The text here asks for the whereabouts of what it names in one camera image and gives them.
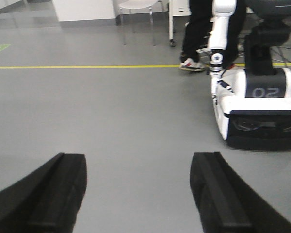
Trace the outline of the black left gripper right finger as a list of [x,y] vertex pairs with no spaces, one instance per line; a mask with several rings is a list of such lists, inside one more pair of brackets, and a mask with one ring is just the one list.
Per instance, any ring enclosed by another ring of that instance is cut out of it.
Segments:
[[291,222],[253,190],[219,152],[196,152],[190,187],[206,233],[291,233]]

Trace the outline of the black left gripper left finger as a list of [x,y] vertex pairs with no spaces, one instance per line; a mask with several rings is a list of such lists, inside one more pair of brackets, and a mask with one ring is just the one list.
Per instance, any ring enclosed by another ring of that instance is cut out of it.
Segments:
[[0,191],[0,233],[73,232],[86,188],[85,155],[55,155]]

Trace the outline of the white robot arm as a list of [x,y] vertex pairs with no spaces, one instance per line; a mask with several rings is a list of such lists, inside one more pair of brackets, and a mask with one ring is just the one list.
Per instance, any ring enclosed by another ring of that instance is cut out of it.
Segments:
[[0,67],[0,233],[291,233],[291,71],[222,66],[235,7],[208,74],[108,28],[40,34],[98,68]]

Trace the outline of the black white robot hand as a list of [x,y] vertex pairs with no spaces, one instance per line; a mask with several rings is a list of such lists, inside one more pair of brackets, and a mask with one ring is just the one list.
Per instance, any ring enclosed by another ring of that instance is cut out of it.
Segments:
[[217,104],[217,91],[219,87],[222,87],[223,89],[227,90],[230,93],[234,93],[231,85],[229,85],[225,80],[223,80],[225,73],[226,73],[226,70],[219,71],[219,72],[213,72],[213,71],[209,72],[209,75],[211,78],[210,92],[211,92],[212,100],[215,104]]

